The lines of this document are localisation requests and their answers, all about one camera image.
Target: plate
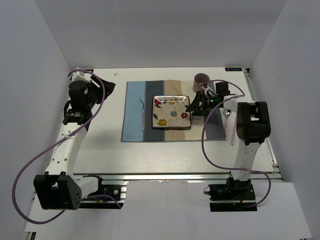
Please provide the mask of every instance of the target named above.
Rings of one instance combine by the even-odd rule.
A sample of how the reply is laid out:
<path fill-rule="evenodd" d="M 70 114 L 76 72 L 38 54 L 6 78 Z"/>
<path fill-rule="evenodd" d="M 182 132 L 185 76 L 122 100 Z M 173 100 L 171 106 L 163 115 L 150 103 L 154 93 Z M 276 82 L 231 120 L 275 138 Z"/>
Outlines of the plate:
<path fill-rule="evenodd" d="M 191 114 L 188 96 L 162 95 L 153 97 L 152 127 L 156 129 L 189 129 Z"/>

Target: black label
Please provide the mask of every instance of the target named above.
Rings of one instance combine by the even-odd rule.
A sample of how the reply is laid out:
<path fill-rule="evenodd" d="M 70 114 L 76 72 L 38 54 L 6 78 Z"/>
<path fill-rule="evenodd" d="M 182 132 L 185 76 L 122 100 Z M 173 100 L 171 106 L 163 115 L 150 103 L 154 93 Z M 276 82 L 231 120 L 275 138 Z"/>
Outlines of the black label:
<path fill-rule="evenodd" d="M 225 67 L 226 72 L 242 72 L 241 67 Z"/>

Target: beige stripe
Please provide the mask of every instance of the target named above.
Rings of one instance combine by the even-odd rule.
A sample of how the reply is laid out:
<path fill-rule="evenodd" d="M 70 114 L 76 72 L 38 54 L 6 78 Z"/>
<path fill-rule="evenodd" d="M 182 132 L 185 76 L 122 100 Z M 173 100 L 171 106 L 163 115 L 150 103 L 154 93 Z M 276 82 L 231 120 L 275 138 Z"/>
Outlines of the beige stripe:
<path fill-rule="evenodd" d="M 181 96 L 181 82 L 177 80 L 165 80 L 164 81 L 164 95 Z M 184 130 L 165 130 L 164 132 L 165 141 L 184 141 L 185 131 Z"/>
<path fill-rule="evenodd" d="M 181 89 L 183 96 L 189 96 L 190 103 L 195 99 L 196 93 L 193 91 L 192 86 L 194 81 L 181 81 Z M 193 116 L 191 118 L 191 129 L 184 132 L 185 140 L 200 140 L 202 129 L 204 127 L 203 116 Z"/>

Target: cup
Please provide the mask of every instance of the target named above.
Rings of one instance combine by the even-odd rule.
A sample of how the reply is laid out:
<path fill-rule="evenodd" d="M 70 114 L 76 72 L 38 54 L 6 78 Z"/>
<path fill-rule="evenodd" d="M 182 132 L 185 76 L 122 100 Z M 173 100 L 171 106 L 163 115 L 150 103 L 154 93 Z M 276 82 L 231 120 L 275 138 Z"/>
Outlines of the cup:
<path fill-rule="evenodd" d="M 205 73 L 198 73 L 194 76 L 194 81 L 193 81 L 193 91 L 199 92 L 199 91 L 205 91 L 201 87 L 203 84 L 207 84 L 210 81 L 210 77 L 205 74 Z"/>

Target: red flower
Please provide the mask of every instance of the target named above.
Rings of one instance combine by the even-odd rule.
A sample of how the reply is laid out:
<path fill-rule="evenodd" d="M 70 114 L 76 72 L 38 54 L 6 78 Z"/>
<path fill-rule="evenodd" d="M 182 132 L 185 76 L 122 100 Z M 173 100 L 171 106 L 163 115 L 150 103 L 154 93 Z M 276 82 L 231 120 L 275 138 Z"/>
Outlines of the red flower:
<path fill-rule="evenodd" d="M 186 114 L 185 112 L 183 112 L 183 113 L 181 114 L 181 117 L 182 117 L 183 119 L 186 119 L 186 118 L 188 117 L 188 114 Z"/>
<path fill-rule="evenodd" d="M 161 102 L 158 99 L 155 99 L 154 103 L 155 103 L 155 105 L 160 105 L 161 104 Z"/>

